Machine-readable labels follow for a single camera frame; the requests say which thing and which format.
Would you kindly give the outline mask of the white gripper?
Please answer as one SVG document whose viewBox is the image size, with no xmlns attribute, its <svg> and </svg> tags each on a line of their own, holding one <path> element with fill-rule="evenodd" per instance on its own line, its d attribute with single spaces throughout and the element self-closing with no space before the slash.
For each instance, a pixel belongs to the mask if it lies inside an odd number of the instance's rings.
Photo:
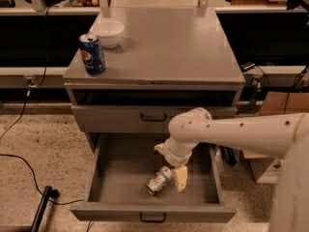
<svg viewBox="0 0 309 232">
<path fill-rule="evenodd" d="M 187 167 L 185 166 L 193 150 L 192 143 L 185 143 L 168 138 L 164 143 L 154 146 L 154 149 L 164 156 L 166 161 L 176 168 L 172 169 L 177 192 L 182 192 L 187 183 Z"/>
</svg>

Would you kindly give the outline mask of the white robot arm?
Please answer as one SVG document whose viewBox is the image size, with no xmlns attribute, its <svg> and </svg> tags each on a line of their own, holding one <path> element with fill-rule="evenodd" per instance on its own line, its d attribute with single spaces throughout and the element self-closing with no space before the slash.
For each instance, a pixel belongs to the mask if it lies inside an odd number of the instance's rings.
<svg viewBox="0 0 309 232">
<path fill-rule="evenodd" d="M 214 120 L 198 107 L 171 119 L 168 131 L 154 148 L 178 169 L 201 142 L 282 160 L 268 232 L 309 232 L 308 113 Z"/>
</svg>

